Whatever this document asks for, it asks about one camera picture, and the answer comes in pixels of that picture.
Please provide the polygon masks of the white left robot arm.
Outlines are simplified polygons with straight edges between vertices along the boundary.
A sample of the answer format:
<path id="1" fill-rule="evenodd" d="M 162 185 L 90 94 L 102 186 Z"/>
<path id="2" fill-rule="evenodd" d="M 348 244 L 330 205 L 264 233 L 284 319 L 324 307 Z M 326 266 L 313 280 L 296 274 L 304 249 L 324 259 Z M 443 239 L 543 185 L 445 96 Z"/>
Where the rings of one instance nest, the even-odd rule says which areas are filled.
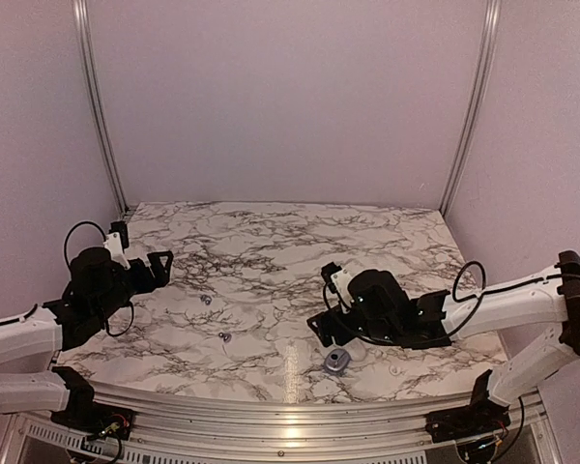
<path id="1" fill-rule="evenodd" d="M 123 260 L 101 246 L 86 248 L 70 263 L 71 280 L 62 297 L 0 320 L 0 365 L 30 356 L 54 355 L 83 346 L 132 298 L 166 286 L 174 255 L 152 252 Z M 62 425 L 93 430 L 115 413 L 95 400 L 94 388 L 71 367 L 34 373 L 0 373 L 0 415 L 48 411 Z"/>

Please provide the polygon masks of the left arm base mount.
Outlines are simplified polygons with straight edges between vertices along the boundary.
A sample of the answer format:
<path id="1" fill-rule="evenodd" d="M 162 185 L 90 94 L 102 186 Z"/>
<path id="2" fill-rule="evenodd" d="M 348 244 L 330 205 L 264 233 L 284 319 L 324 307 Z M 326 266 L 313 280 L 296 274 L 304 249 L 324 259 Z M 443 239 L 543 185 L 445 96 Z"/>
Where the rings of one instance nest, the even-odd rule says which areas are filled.
<path id="1" fill-rule="evenodd" d="M 50 419 L 54 423 L 86 433 L 89 440 L 112 437 L 127 441 L 131 435 L 134 411 L 91 401 L 68 405 L 66 410 L 52 412 Z"/>

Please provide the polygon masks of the purple earbud charging case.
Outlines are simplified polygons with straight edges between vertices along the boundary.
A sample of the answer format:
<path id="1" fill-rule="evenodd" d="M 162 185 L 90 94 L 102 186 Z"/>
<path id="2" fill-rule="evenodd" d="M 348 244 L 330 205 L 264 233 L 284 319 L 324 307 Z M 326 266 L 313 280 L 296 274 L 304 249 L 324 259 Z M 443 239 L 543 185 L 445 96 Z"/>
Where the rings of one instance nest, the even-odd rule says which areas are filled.
<path id="1" fill-rule="evenodd" d="M 332 350 L 323 362 L 323 369 L 332 375 L 342 375 L 347 369 L 351 355 L 344 349 L 336 348 Z"/>

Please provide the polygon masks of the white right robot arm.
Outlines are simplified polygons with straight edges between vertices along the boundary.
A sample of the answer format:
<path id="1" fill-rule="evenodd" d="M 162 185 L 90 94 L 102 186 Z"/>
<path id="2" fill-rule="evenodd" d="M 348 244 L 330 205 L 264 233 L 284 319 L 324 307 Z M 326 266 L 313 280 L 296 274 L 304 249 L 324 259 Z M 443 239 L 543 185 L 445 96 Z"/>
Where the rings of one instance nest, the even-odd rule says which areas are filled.
<path id="1" fill-rule="evenodd" d="M 307 319 L 323 346 L 355 338 L 375 346 L 411 350 L 451 346 L 463 339 L 511 327 L 546 329 L 506 365 L 475 382 L 459 423 L 479 433 L 520 395 L 563 366 L 580 359 L 580 256 L 563 251 L 538 273 L 500 285 L 482 284 L 461 295 L 456 287 L 411 299 L 389 271 L 349 276 L 335 263 L 322 268 L 323 297 L 335 297 Z"/>

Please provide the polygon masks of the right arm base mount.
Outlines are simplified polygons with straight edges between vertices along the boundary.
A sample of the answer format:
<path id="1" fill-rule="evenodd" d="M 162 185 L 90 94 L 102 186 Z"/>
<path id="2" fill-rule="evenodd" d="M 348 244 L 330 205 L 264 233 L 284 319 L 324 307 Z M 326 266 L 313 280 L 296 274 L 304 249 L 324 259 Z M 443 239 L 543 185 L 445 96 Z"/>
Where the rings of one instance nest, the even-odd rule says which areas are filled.
<path id="1" fill-rule="evenodd" d="M 488 400 L 431 412 L 425 418 L 425 431 L 433 443 L 465 439 L 510 425 L 508 407 Z"/>

